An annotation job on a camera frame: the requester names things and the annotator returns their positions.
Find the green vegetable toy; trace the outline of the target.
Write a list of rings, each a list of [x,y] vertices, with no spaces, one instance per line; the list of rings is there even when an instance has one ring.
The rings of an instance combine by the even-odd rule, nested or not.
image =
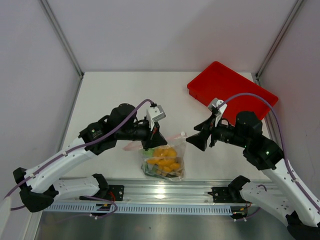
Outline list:
[[[145,157],[145,158],[152,158],[154,156],[154,151],[155,149],[154,148],[150,148],[148,150],[144,150],[142,152],[142,155]]]

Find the yellow ginger toy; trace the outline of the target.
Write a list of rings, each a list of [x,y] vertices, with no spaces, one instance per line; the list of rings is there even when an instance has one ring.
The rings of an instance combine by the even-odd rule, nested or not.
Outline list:
[[[145,163],[147,169],[152,173],[164,177],[175,175],[182,168],[178,160],[178,153],[173,147],[155,148],[153,157],[149,157]]]

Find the clear pink zip top bag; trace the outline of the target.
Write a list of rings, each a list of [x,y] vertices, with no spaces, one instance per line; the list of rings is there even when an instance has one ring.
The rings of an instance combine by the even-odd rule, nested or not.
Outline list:
[[[185,177],[186,138],[187,133],[182,131],[168,137],[167,145],[144,150],[140,142],[132,141],[122,149],[138,152],[145,176],[179,182]]]

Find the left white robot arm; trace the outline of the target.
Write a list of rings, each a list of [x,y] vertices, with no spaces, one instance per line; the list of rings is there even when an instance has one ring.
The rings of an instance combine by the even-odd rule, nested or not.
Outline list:
[[[165,146],[167,141],[160,133],[159,125],[166,116],[162,107],[151,103],[141,120],[137,119],[137,111],[133,105],[122,103],[110,114],[89,124],[71,144],[43,163],[14,170],[13,177],[24,207],[36,213],[59,200],[110,200],[109,184],[100,173],[79,179],[61,177],[114,148],[118,141],[138,141],[144,150]]]

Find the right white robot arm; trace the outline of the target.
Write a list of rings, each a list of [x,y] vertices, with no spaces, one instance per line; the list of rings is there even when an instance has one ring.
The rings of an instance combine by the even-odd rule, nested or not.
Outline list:
[[[217,141],[243,148],[246,160],[262,171],[286,197],[281,200],[240,175],[228,185],[228,196],[234,202],[248,201],[280,220],[296,240],[320,238],[319,200],[302,182],[294,181],[291,166],[285,161],[284,152],[262,132],[262,121],[252,111],[237,114],[235,125],[222,124],[212,113],[204,122],[194,127],[198,133],[186,141],[201,151],[213,147]]]

